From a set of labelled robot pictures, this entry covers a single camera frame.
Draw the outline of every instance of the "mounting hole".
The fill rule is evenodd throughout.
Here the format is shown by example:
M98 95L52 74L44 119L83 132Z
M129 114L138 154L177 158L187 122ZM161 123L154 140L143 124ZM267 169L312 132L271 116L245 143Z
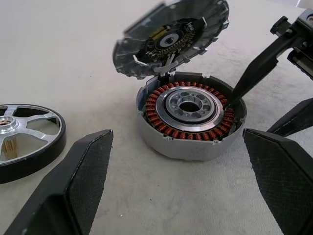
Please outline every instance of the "mounting hole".
M182 115L184 114L184 112L183 112L182 110L180 110L180 109L176 109L176 110L174 111L174 113L175 113L176 115L179 115L179 116L182 116Z
M202 94L198 94L196 97L199 98L200 100L204 100L205 99L205 97Z
M211 110L211 106L210 105L204 105L203 106L203 110L210 111Z
M181 96L187 96L187 95L189 95L189 93L188 92L182 92L182 93L180 93L180 95Z
M193 114L191 115L191 117L193 117L193 118L201 118L201 115L198 114L198 113L193 113Z
M177 104L177 99L171 99L171 104Z
M186 112L196 112L200 110L199 106L193 102L184 102L179 107Z

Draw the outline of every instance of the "white surface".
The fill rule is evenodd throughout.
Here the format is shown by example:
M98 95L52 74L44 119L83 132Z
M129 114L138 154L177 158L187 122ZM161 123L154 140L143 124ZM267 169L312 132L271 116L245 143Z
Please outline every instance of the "white surface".
M118 74L115 41L156 0L0 1L1 103L39 104L67 122L67 146L52 164L0 186L0 234L41 179L79 138L113 129L105 190L91 235L281 234L260 195L242 138L210 162L174 161L140 139L135 96L143 84ZM249 62L276 36L283 15L302 9L264 0L230 0L230 26L209 52L179 70L203 72L234 86ZM246 127L267 130L313 95L313 82L283 55L278 67L245 96ZM313 154L312 129L294 136Z

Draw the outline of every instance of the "silver hub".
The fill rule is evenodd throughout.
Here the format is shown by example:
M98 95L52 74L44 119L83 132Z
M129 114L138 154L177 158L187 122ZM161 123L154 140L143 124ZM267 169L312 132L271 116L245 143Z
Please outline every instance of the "silver hub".
M0 135L14 131L18 125L14 117L0 116Z
M181 131L202 132L217 126L223 119L223 105L210 92L197 87L173 87L156 101L159 117Z
M208 93L195 89L172 92L166 100L166 108L176 119L191 123L210 118L216 109Z

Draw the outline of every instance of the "silver wheel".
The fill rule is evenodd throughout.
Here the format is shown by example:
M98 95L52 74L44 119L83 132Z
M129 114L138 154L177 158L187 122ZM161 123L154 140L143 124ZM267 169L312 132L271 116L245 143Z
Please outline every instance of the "silver wheel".
M48 123L48 132L53 127L53 133L34 128L40 121ZM65 146L65 128L63 118L51 109L0 105L0 183L34 173L52 162ZM36 141L34 146L30 146L32 141Z

